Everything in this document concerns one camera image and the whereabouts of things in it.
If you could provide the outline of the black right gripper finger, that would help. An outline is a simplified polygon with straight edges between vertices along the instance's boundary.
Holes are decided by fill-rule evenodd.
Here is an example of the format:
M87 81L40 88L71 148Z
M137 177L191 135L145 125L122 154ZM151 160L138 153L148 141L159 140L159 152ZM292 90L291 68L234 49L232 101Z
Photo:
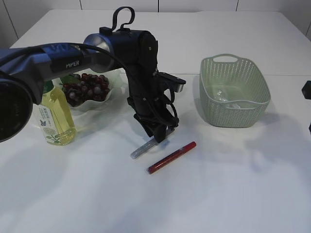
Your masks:
M301 91L305 99L311 99L311 81L306 81Z

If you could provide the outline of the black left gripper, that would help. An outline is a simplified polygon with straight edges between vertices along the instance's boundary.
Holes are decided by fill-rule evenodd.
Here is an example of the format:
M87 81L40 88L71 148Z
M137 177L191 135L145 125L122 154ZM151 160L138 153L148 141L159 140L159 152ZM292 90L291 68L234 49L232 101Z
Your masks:
M174 106L175 92L161 91L156 71L146 75L140 70L127 70L129 84L129 105L134 109L134 118L149 137L160 143L166 138L168 128L176 128L179 118Z

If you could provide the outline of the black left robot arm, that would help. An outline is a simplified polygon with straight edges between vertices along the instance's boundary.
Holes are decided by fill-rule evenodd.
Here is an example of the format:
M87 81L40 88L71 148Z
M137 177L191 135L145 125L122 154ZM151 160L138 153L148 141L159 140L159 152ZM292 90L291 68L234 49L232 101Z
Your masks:
M149 31L102 27L82 44L50 43L0 51L0 139L6 141L28 123L33 105L40 104L46 82L84 69L97 73L122 68L128 104L149 136L161 142L167 129L178 126L174 96L185 84L157 70L158 42Z

